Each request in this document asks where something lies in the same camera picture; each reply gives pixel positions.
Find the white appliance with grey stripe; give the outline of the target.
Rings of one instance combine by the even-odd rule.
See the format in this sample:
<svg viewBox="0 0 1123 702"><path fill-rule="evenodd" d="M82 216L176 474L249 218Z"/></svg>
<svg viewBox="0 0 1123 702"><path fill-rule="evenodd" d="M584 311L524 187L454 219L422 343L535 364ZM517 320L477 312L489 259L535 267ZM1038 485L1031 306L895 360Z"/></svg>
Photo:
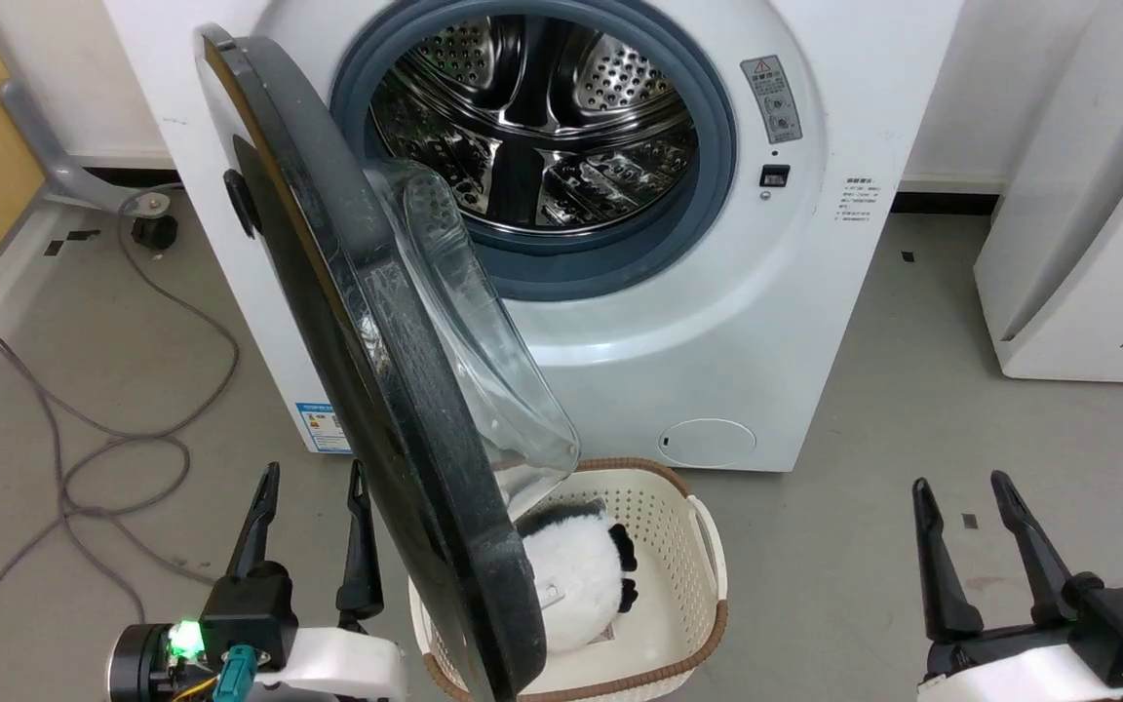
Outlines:
<svg viewBox="0 0 1123 702"><path fill-rule="evenodd" d="M1004 376L1123 383L1123 0L1101 0L973 267Z"/></svg>

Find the black door hinge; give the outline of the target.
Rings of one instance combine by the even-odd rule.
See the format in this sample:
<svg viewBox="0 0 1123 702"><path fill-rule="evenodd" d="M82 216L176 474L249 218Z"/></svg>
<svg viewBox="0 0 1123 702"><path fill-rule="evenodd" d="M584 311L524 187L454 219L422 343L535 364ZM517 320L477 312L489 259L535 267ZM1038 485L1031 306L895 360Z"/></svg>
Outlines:
<svg viewBox="0 0 1123 702"><path fill-rule="evenodd" d="M232 206L232 213L236 215L241 230L247 237L254 239L261 231L261 217L255 207L249 183L244 175L235 168L223 170L223 191Z"/></svg>

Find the grey warning sticker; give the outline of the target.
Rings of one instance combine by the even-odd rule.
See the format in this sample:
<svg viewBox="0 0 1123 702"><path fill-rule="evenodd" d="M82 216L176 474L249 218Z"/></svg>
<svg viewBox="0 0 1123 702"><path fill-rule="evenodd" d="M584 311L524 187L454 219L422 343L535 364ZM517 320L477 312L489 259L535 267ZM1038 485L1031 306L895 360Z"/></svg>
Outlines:
<svg viewBox="0 0 1123 702"><path fill-rule="evenodd" d="M798 108L794 101L788 75L777 55L763 55L740 63L745 79L752 89L757 110L768 142L796 142L803 138Z"/></svg>

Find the black round glass washer door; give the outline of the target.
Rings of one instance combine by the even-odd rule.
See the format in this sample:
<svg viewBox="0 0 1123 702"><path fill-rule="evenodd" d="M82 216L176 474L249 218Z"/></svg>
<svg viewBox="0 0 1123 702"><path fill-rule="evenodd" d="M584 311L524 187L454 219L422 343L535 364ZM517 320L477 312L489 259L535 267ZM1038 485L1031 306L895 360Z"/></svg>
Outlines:
<svg viewBox="0 0 1123 702"><path fill-rule="evenodd" d="M579 437L428 166L362 163L268 37L197 28L199 75L309 359L442 640L482 698L533 680L512 616L535 578L494 465L544 483Z"/></svg>

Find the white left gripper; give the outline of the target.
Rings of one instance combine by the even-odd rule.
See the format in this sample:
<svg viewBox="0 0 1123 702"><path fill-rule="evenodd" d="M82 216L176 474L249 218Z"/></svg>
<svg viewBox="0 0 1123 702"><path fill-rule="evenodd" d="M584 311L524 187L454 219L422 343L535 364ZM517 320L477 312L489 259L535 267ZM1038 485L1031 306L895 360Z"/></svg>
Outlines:
<svg viewBox="0 0 1123 702"><path fill-rule="evenodd" d="M226 576L250 576L266 560L280 482L280 463L268 462L223 569ZM255 677L254 702L407 702L405 654L396 642L366 635L363 626L383 612L384 596L360 459L351 463L346 505L346 565L335 596L339 628L298 628L286 666Z"/></svg>

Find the cream perforated laundry basket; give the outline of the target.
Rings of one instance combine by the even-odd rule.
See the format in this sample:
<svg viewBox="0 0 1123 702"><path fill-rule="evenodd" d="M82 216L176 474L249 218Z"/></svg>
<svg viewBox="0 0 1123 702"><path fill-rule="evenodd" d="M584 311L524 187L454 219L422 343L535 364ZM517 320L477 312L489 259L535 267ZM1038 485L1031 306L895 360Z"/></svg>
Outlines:
<svg viewBox="0 0 1123 702"><path fill-rule="evenodd" d="M533 680L494 699L473 689L471 658L442 640L413 594L417 642L437 689L454 702L654 702L686 684L725 631L729 583L713 517L677 472L643 458L588 459L562 483L544 483L517 459L493 467L515 527L545 505L604 499L636 543L639 598L600 640L559 656L547 650L536 599L511 618Z"/></svg>

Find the white front-load washing machine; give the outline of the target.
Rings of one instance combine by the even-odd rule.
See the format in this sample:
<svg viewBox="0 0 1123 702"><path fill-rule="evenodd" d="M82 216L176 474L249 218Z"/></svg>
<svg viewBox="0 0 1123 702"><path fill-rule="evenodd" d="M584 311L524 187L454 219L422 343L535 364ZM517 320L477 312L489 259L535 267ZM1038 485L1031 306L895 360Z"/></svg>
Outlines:
<svg viewBox="0 0 1123 702"><path fill-rule="evenodd" d="M207 102L195 31L214 22L236 37L276 42L331 115L337 63L389 0L101 1L309 449L295 404L329 404L329 396L270 275L266 250L241 230L223 191L223 170L235 168L235 159ZM658 449L665 430L686 419L723 418L756 437L752 456L725 469L788 472L823 396L964 0L649 3L699 42L730 99L737 146L725 206L694 249L645 283L565 301L500 297L574 422L584 457L673 465ZM802 139L768 142L740 67L763 55L783 63ZM383 159L351 152L362 163ZM792 166L788 186L758 186L765 164Z"/></svg>

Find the stainless steel washer drum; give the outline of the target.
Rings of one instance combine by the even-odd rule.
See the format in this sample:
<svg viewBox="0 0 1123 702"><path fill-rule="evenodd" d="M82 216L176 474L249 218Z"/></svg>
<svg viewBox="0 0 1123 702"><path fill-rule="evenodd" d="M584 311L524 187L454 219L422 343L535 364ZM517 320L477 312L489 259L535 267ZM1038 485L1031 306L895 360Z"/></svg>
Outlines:
<svg viewBox="0 0 1123 702"><path fill-rule="evenodd" d="M588 237L664 204L699 155L661 66L569 19L485 15L402 53L369 99L380 145L499 234Z"/></svg>

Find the black white panda plush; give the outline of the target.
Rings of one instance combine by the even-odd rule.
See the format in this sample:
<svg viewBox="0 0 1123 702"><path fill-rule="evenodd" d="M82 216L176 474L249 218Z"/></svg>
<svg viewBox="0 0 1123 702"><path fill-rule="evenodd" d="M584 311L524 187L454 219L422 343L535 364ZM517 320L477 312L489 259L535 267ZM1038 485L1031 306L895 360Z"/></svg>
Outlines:
<svg viewBox="0 0 1123 702"><path fill-rule="evenodd" d="M636 604L636 543L604 499L545 505L517 528L553 656L596 642Z"/></svg>

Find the grey rubber door gasket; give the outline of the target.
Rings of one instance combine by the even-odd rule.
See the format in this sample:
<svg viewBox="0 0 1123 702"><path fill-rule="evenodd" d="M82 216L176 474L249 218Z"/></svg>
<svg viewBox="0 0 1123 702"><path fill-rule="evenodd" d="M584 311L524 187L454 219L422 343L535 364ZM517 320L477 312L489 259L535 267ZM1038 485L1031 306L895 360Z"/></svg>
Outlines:
<svg viewBox="0 0 1123 702"><path fill-rule="evenodd" d="M335 124L357 155L398 159L369 122L380 80L423 37L465 18L502 13L583 22L637 46L663 67L690 110L699 155L664 204L588 237L499 234L458 208L487 276L503 297L529 301L604 297L645 283L694 249L714 225L734 179L737 146L734 112L716 69L699 42L649 0L389 0L337 63L329 92Z"/></svg>

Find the round white filter cover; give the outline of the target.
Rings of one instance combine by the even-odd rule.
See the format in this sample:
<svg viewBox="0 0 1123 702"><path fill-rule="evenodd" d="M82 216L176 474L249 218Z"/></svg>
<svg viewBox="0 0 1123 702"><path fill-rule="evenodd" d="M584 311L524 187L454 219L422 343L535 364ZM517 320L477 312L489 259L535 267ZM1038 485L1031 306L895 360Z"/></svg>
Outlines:
<svg viewBox="0 0 1123 702"><path fill-rule="evenodd" d="M731 419L686 419L665 430L658 449L673 465L690 468L734 468L756 449L748 427Z"/></svg>

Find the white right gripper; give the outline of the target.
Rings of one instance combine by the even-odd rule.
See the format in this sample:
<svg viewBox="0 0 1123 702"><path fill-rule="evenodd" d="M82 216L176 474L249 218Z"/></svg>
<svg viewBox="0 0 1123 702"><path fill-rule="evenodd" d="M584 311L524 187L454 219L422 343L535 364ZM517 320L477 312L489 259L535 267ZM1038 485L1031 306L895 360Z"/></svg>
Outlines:
<svg viewBox="0 0 1123 702"><path fill-rule="evenodd" d="M930 648L917 702L1123 702L1123 636L1089 623L1101 578L1074 573L1007 472L990 485L1001 521L1017 543L1034 624L985 630L968 603L944 543L944 519L926 478L912 484L919 587Z"/></svg>

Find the blue white energy label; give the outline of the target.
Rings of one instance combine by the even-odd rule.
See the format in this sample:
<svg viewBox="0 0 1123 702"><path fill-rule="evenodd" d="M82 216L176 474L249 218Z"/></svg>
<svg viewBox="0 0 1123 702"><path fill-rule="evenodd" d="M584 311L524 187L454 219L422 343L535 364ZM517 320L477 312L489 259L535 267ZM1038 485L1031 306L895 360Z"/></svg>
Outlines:
<svg viewBox="0 0 1123 702"><path fill-rule="evenodd" d="M330 404L296 403L295 412L309 449L323 454L351 454L351 446Z"/></svg>

